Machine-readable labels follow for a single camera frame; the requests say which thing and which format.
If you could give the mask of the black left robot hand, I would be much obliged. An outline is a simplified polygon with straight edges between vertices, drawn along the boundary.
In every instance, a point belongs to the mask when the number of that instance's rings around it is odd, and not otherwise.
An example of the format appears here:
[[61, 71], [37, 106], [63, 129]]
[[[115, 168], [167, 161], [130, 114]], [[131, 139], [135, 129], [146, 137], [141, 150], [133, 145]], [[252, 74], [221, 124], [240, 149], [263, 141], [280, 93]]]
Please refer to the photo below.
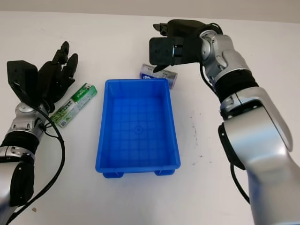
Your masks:
[[51, 61], [46, 62], [39, 70], [39, 87], [42, 104], [49, 113], [54, 112], [55, 103], [75, 82], [74, 74], [78, 65], [78, 54], [68, 57], [69, 43], [63, 42]]

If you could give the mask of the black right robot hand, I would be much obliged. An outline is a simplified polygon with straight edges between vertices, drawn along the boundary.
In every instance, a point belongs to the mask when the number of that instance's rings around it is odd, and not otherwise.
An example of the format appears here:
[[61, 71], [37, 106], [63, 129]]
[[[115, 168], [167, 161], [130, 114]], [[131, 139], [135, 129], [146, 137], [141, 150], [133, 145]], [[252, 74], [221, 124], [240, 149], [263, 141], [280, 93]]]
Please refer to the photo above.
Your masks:
[[155, 66], [154, 72], [168, 66], [201, 62], [203, 40], [199, 35], [205, 26], [199, 21], [180, 19], [154, 24], [162, 35], [149, 40], [149, 60]]

